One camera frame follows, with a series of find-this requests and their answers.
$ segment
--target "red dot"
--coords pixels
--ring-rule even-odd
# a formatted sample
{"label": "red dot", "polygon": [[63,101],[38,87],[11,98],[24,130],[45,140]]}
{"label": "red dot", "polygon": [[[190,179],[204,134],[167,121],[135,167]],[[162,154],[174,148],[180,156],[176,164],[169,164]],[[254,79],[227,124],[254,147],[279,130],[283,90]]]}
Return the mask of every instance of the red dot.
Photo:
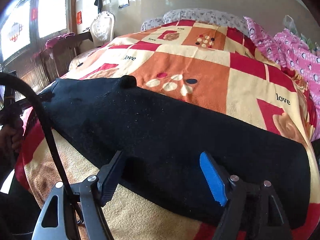
{"label": "red dot", "polygon": [[166,76],[167,76],[167,73],[163,73],[163,72],[157,74],[157,78],[164,78]]}

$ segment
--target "window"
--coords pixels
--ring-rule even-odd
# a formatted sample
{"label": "window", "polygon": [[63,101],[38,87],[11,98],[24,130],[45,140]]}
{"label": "window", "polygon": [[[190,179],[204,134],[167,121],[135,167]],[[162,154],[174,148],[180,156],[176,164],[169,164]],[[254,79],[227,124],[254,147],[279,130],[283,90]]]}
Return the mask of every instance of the window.
{"label": "window", "polygon": [[30,1],[15,8],[1,30],[3,60],[30,44],[29,33]]}
{"label": "window", "polygon": [[43,38],[66,28],[66,0],[39,0],[39,37]]}

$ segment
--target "black dot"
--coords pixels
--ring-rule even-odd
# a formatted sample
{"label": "black dot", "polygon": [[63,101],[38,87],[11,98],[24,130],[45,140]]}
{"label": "black dot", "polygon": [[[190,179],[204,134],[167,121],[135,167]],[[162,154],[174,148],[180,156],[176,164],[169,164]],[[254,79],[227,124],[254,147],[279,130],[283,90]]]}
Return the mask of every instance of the black dot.
{"label": "black dot", "polygon": [[186,82],[188,84],[196,84],[198,81],[196,79],[194,79],[194,78],[189,78],[189,79],[186,80]]}

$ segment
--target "hand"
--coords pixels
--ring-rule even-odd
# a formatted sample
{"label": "hand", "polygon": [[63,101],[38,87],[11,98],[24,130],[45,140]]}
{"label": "hand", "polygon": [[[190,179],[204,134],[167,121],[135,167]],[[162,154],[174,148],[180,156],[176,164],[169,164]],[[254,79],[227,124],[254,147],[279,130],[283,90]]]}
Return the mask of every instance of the hand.
{"label": "hand", "polygon": [[23,121],[18,118],[14,123],[14,128],[4,125],[0,130],[0,150],[6,156],[12,151],[19,153],[23,135]]}

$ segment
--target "white petal print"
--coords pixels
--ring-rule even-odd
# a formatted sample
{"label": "white petal print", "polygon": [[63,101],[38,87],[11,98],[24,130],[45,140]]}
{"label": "white petal print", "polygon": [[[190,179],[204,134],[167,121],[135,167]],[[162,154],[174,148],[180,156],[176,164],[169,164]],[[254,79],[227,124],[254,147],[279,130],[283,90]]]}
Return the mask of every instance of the white petal print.
{"label": "white petal print", "polygon": [[175,90],[176,88],[178,87],[178,85],[176,83],[173,83],[173,82],[168,82],[168,83],[165,83],[162,88],[165,90],[165,91],[172,91],[172,90]]}
{"label": "white petal print", "polygon": [[172,80],[175,80],[175,81],[179,81],[182,79],[182,75],[181,74],[178,74],[178,75],[173,75],[171,77]]}
{"label": "white petal print", "polygon": [[156,87],[158,85],[160,85],[160,80],[157,80],[157,79],[151,79],[146,83],[146,86],[150,88]]}
{"label": "white petal print", "polygon": [[183,85],[180,93],[185,97],[187,94],[192,94],[193,88],[187,85]]}

